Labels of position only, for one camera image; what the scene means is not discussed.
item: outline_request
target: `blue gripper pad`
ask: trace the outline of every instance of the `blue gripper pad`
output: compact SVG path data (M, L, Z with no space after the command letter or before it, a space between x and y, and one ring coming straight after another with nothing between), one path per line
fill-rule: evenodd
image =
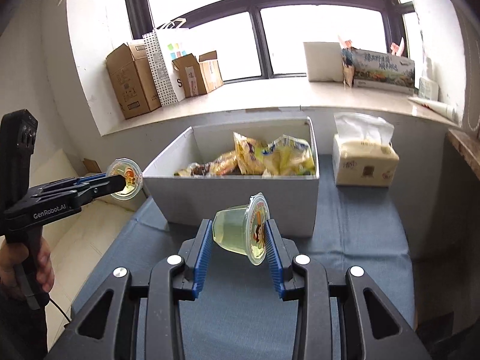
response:
M273 241L272 229L268 223L265 223L265 247L267 249L267 260L270 267L270 276L272 276L273 286L278 292L280 298L285 295L285 285L283 283L283 268L278 256L277 245Z
M203 284L207 275L208 264L210 263L210 257L212 256L212 246L212 221L210 221L207 227L207 231L205 232L205 236L203 237L197 261L195 262L195 266L193 268L193 287L191 289L191 292L193 292L193 296L195 296L195 299L198 298L198 295L203 290Z

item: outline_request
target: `person's arm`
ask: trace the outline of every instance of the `person's arm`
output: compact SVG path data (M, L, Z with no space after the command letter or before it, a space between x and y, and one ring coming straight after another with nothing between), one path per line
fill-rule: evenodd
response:
M0 248L0 359L40 360L47 354L45 309L31 310L15 278L14 265L28 257L23 244ZM50 292L55 280L50 249L42 239L37 281Z

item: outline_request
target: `jelly cup lid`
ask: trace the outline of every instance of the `jelly cup lid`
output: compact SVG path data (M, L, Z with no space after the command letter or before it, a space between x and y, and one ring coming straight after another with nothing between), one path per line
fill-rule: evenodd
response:
M107 176L122 175L125 178L125 188L112 196L118 200L128 200L133 198L143 186L143 175L140 167L128 158L115 160L106 170Z
M265 258L263 225L268 219L270 219L270 211L263 194L258 193L252 196L245 212L245 243L247 256L255 266L261 264Z

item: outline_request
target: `jelly cup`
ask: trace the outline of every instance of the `jelly cup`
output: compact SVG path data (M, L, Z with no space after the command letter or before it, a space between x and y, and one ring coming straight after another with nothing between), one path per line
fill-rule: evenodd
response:
M115 160L106 170L106 175L122 175L125 178L125 188L120 192L112 193L112 196L118 200L131 199L142 189L142 171L134 161L128 158Z
M246 255L257 266L265 258L263 225L270 219L265 197L258 193L250 204L219 211L213 220L213 239L223 249Z

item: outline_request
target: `blue tablecloth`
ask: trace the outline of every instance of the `blue tablecloth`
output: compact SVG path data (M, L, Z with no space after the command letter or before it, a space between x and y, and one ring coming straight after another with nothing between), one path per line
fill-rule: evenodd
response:
M412 326L413 274L402 223L386 188L336 187L332 158L319 158L320 185L313 237L295 239L298 250L324 266L346 271L362 266ZM167 223L149 198L123 228L83 285L72 305L78 311L119 266L150 269L174 254L196 228ZM142 301L137 358L143 359L145 305ZM339 358L337 305L332 301L334 358ZM181 302L188 360L291 359L297 302L274 291L268 264L214 244L205 287L195 302Z

